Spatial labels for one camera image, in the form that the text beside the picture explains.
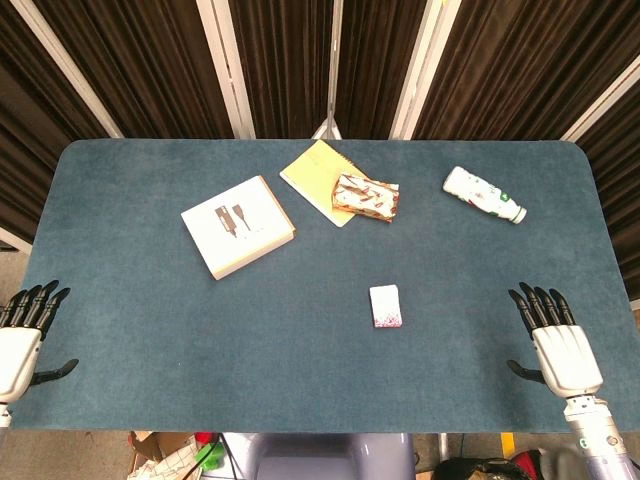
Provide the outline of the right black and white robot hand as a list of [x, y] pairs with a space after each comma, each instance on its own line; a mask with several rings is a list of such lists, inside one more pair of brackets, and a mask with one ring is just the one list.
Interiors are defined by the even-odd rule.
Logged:
[[546, 385], [560, 398], [594, 395], [603, 377], [582, 327], [556, 289], [544, 290], [525, 282], [509, 296], [516, 305], [539, 362], [537, 370], [509, 360], [509, 369], [518, 377]]

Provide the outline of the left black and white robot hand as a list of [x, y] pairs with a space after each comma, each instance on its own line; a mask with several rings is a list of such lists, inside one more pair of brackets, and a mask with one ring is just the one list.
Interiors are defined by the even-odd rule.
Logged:
[[1, 307], [1, 405], [19, 400], [32, 386], [69, 375], [78, 365], [70, 359], [62, 367], [36, 372], [48, 331], [70, 288], [57, 291], [58, 280], [14, 294]]

